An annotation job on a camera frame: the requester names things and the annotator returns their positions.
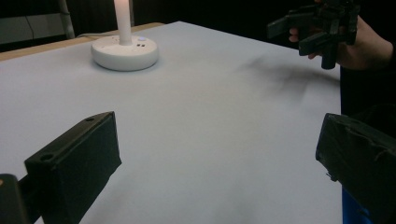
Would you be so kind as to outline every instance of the person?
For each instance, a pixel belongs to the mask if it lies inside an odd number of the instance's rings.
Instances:
[[[298,32],[297,28],[290,29],[290,42],[299,41]],[[395,46],[395,42],[380,36],[361,16],[358,16],[355,43],[353,45],[339,43],[336,62],[340,65],[341,114],[354,116],[375,106],[391,105],[391,110],[386,116],[379,113],[378,116],[382,116],[382,123],[370,121],[369,125],[396,139]],[[318,56],[320,52],[314,52],[307,57],[314,59]],[[344,223],[372,223],[367,217],[358,214],[356,212],[358,210],[365,209],[343,189]]]

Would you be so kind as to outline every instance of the finger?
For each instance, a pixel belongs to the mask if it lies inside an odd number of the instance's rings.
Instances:
[[[297,35],[291,35],[289,36],[289,41],[290,42],[298,42],[298,36]]]
[[[308,54],[308,59],[314,59],[317,56],[318,56],[317,53],[311,53],[311,54]]]
[[[297,35],[298,34],[298,29],[297,28],[290,28],[289,29],[289,33],[291,35]]]

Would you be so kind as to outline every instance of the black sleeve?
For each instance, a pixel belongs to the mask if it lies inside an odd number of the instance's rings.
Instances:
[[[380,71],[352,71],[341,67],[341,113],[354,115],[373,105],[396,105],[396,48],[389,66]]]

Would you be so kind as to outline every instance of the dark background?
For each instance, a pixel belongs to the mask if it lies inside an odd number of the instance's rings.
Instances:
[[[285,16],[290,9],[313,4],[313,0],[134,0],[135,25],[184,21],[219,31],[241,35],[285,47],[297,48],[288,34],[266,38],[270,21]],[[393,8],[384,2],[361,0],[361,16],[385,38],[394,41]],[[112,0],[67,0],[76,35],[117,30]],[[0,18],[56,13],[55,0],[12,0],[0,2]]]

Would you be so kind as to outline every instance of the human hand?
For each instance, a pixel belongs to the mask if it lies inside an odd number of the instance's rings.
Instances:
[[[298,42],[298,29],[290,29],[290,42]],[[391,59],[393,46],[379,36],[360,16],[358,16],[356,40],[353,45],[340,43],[337,50],[337,63],[352,70],[376,70],[386,67]],[[309,59],[320,56],[321,52],[308,55]]]

